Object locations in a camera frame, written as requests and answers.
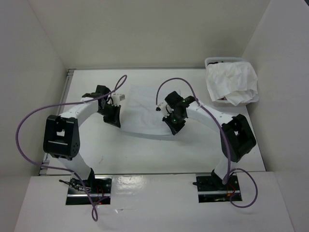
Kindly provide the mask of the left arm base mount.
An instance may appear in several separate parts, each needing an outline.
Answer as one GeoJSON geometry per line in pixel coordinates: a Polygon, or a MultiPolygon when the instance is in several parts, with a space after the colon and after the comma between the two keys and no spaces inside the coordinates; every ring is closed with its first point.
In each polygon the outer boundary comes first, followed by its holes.
{"type": "Polygon", "coordinates": [[[94,203],[111,203],[111,177],[95,178],[95,185],[93,187],[90,187],[89,185],[87,185],[87,183],[85,183],[86,188],[82,186],[79,180],[73,178],[70,181],[59,180],[59,182],[68,186],[66,205],[91,204],[85,189],[87,189],[87,191],[89,192],[90,197],[94,203]]]}

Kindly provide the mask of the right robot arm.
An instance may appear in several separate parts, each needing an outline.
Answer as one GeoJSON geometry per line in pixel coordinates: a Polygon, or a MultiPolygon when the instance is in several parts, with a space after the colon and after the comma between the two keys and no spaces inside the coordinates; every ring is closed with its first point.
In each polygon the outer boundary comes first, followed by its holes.
{"type": "Polygon", "coordinates": [[[211,184],[217,190],[228,185],[228,180],[237,163],[257,144],[247,118],[238,114],[233,116],[207,106],[193,96],[181,97],[176,91],[168,94],[156,106],[163,114],[162,121],[167,124],[172,135],[185,126],[187,119],[195,120],[219,133],[224,157],[212,171],[211,184]]]}

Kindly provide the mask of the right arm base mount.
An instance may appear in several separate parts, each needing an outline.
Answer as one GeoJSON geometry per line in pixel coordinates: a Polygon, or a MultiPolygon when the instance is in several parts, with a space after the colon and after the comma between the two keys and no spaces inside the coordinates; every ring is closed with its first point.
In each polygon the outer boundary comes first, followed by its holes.
{"type": "Polygon", "coordinates": [[[220,181],[215,183],[211,174],[197,174],[196,180],[192,184],[197,188],[199,203],[228,202],[230,197],[232,197],[232,201],[242,201],[238,177],[235,174],[230,176],[226,185],[220,181]]]}

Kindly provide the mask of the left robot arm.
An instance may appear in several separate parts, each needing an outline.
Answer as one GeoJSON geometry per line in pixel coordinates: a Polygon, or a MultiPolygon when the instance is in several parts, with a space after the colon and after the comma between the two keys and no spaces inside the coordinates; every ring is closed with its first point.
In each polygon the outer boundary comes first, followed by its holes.
{"type": "Polygon", "coordinates": [[[72,173],[69,186],[85,193],[101,191],[106,187],[104,181],[95,178],[94,170],[80,154],[79,127],[93,114],[102,115],[107,124],[121,127],[120,102],[124,99],[124,94],[110,93],[109,88],[98,85],[95,92],[84,94],[77,105],[60,115],[47,118],[43,150],[72,173]]]}

